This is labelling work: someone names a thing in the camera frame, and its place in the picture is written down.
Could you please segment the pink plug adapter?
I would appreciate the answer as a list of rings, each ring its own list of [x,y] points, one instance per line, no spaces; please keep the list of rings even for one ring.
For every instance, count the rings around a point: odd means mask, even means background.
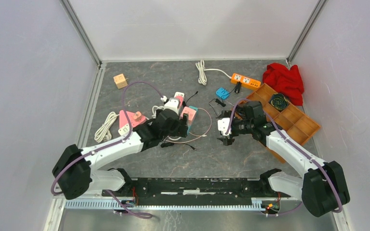
[[[197,114],[197,111],[198,109],[196,107],[193,107],[193,106],[186,106],[183,108],[181,114],[180,114],[180,118],[184,118],[184,116],[186,116],[187,118],[187,126],[188,128],[190,128],[192,126],[192,123],[194,121],[194,118]]]

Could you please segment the blue folding extension socket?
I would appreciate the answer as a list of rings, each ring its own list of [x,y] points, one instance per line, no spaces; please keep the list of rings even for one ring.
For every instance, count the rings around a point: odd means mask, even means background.
[[[230,92],[227,91],[226,89],[224,88],[219,88],[216,92],[215,92],[217,98],[221,99],[221,100],[225,100],[229,97],[229,94]]]

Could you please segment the teal power strip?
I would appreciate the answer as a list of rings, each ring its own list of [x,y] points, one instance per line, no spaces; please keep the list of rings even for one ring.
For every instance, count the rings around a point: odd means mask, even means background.
[[[188,126],[187,133],[188,134],[190,133],[192,123],[196,118],[197,112],[198,112],[198,108],[194,106],[186,106],[183,109],[183,113],[188,115],[188,122],[187,122],[187,126]]]

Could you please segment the black power adapter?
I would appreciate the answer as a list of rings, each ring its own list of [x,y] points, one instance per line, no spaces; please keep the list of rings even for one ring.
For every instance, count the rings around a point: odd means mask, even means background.
[[[234,93],[238,94],[241,89],[241,82],[238,82],[235,86]]]

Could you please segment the orange power strip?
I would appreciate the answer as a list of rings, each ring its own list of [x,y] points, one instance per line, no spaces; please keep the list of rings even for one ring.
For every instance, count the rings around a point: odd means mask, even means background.
[[[233,84],[238,84],[240,83],[242,87],[251,89],[251,90],[256,90],[259,89],[261,86],[261,82],[253,79],[251,77],[246,77],[238,73],[234,73],[231,77],[231,83]]]

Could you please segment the wooden cube adapter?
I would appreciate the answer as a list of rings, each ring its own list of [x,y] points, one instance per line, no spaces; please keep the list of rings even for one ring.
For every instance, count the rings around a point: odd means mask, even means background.
[[[114,83],[118,89],[128,86],[128,82],[124,74],[118,74],[113,77]]]

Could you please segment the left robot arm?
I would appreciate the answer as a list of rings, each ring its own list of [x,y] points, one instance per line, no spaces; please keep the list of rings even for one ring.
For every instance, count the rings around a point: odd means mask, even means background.
[[[72,144],[65,148],[52,169],[53,195],[62,194],[67,200],[76,199],[87,191],[111,190],[120,196],[132,191],[132,183],[122,170],[102,168],[125,156],[158,146],[167,137],[186,137],[188,114],[179,116],[171,109],[157,112],[156,118],[136,127],[128,134],[110,141],[79,148]]]

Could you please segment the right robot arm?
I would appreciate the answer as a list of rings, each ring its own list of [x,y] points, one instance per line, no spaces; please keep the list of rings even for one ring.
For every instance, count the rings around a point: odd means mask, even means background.
[[[326,162],[296,142],[263,109],[260,101],[236,104],[232,110],[217,117],[219,140],[225,146],[233,144],[239,135],[251,135],[269,150],[281,156],[298,174],[286,174],[272,169],[260,175],[259,191],[264,196],[284,193],[299,199],[315,217],[329,212],[340,213],[350,202],[342,166]]]

